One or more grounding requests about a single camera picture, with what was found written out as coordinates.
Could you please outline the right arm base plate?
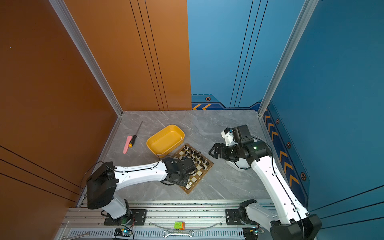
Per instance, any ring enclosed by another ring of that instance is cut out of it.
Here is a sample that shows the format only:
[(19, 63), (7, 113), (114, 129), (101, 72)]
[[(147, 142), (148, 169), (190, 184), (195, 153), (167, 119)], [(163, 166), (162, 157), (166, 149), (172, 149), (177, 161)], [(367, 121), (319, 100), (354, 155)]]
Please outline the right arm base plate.
[(226, 209), (226, 222), (229, 226), (244, 225), (244, 226), (258, 226), (259, 223), (252, 221), (248, 218), (245, 210), (238, 209)]

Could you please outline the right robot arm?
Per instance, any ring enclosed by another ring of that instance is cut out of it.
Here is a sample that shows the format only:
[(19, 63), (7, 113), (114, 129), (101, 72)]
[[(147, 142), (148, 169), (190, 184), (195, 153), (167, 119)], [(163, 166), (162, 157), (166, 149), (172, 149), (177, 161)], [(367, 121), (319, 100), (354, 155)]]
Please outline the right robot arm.
[(247, 163), (248, 167), (239, 167), (239, 171), (249, 169), (259, 176), (276, 209), (272, 212), (254, 199), (244, 201), (239, 206), (242, 224), (261, 226), (274, 240), (315, 240), (322, 222), (317, 215), (311, 215), (292, 192), (277, 168), (272, 148), (253, 137), (246, 125), (226, 128), (221, 135), (225, 143), (215, 143), (209, 155), (233, 166)]

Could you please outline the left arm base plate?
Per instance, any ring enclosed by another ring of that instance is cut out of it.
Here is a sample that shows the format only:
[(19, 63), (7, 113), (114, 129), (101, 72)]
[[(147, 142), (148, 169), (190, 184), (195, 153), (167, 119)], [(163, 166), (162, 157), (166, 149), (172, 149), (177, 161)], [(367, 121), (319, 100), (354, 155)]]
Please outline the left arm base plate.
[(147, 217), (147, 210), (134, 209), (130, 210), (127, 215), (118, 219), (113, 219), (110, 214), (102, 211), (101, 214), (105, 218), (105, 226), (143, 226)]

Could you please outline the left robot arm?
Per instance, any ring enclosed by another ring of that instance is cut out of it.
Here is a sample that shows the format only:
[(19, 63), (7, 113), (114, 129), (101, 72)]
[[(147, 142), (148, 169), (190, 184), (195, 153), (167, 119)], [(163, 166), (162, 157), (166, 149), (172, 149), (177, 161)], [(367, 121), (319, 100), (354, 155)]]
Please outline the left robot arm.
[(196, 171), (191, 158), (159, 158), (156, 163), (133, 167), (103, 163), (86, 181), (88, 209), (102, 210), (104, 217), (115, 225), (126, 222), (133, 214), (127, 200), (122, 199), (117, 191), (146, 182), (185, 187)]

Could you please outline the white plastic tray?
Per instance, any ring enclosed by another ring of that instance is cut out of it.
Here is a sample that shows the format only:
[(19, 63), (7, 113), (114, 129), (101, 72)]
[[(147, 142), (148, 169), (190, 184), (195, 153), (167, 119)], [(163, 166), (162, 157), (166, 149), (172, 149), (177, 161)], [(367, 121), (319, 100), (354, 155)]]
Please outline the white plastic tray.
[(251, 168), (246, 159), (239, 159), (237, 162), (226, 161), (226, 163), (239, 172), (244, 172)]

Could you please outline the yellow plastic tray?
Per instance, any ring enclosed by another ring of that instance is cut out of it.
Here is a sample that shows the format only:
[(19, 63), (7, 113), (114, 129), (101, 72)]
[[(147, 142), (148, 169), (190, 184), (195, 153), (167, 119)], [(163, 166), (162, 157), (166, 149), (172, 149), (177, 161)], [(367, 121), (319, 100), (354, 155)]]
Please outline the yellow plastic tray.
[(176, 125), (169, 125), (147, 140), (147, 147), (150, 151), (160, 158), (165, 157), (185, 139), (185, 133)]

